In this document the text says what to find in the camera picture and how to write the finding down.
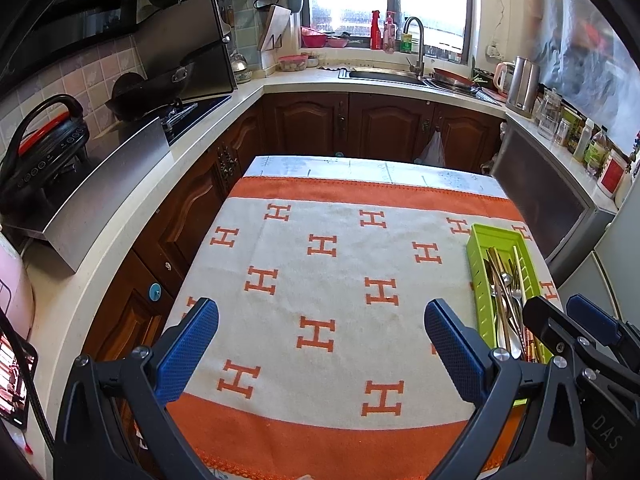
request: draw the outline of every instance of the table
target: table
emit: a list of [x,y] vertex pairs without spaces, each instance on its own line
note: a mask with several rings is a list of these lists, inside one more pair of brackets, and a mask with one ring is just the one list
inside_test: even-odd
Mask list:
[[220,311],[185,393],[168,405],[203,462],[248,478],[427,476],[473,406],[424,331],[424,307],[444,298],[476,325],[465,252],[475,222],[521,231],[547,298],[560,305],[520,213],[490,177],[256,158],[168,321],[202,296]]

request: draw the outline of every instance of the orange border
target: orange border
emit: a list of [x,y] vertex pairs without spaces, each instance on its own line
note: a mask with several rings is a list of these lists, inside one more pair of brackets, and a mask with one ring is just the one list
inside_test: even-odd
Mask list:
[[403,207],[524,222],[514,203],[506,198],[353,180],[246,176],[236,183],[229,196]]
[[[424,479],[466,421],[407,430],[340,430],[274,420],[190,394],[167,405],[210,468],[258,480]],[[523,409],[515,408],[485,469],[500,465]]]

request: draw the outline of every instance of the refrigerator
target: refrigerator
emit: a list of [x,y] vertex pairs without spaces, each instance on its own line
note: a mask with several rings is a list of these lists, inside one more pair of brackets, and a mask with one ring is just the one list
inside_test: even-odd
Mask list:
[[640,327],[640,178],[594,250],[560,286],[562,305],[582,294],[609,315]]

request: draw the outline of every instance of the white countertop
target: white countertop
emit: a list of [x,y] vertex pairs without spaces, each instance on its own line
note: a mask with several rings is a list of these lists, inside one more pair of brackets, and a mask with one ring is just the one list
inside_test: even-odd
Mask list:
[[[183,135],[140,182],[98,236],[78,272],[71,273],[51,248],[41,244],[33,244],[26,252],[24,261],[36,301],[36,316],[30,336],[39,356],[35,384],[54,432],[73,359],[81,352],[111,280],[162,200],[197,158],[263,94],[310,91],[370,92],[418,98],[505,117],[504,107],[473,98],[405,84],[338,79],[337,72],[318,69],[278,72],[240,85],[229,101]],[[446,175],[449,175],[448,182],[452,183],[456,173],[442,173],[438,178],[433,177],[431,182],[438,182],[438,179],[446,181]],[[32,413],[30,411],[27,440],[34,450],[34,464],[46,478],[52,478],[52,459],[45,450]]]
[[540,135],[538,133],[538,126],[532,120],[511,110],[505,109],[505,112],[508,119],[529,133],[540,146],[543,146],[546,151],[552,155],[552,160],[556,162],[556,166],[561,170],[565,170],[564,173],[574,179],[575,183],[584,190],[598,208],[613,214],[618,212],[618,208],[613,199],[602,192],[598,187],[596,179],[586,172],[584,166],[575,160],[574,156],[569,153],[565,147]]

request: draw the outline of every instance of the faucet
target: faucet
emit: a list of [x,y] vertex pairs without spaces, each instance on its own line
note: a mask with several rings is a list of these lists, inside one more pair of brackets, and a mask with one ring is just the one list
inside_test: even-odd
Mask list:
[[416,16],[407,18],[404,22],[404,33],[407,34],[409,32],[409,25],[411,25],[413,20],[418,23],[418,27],[420,28],[420,40],[418,40],[418,62],[413,65],[408,57],[406,60],[409,62],[409,70],[411,72],[418,77],[424,77],[424,26],[420,19]]

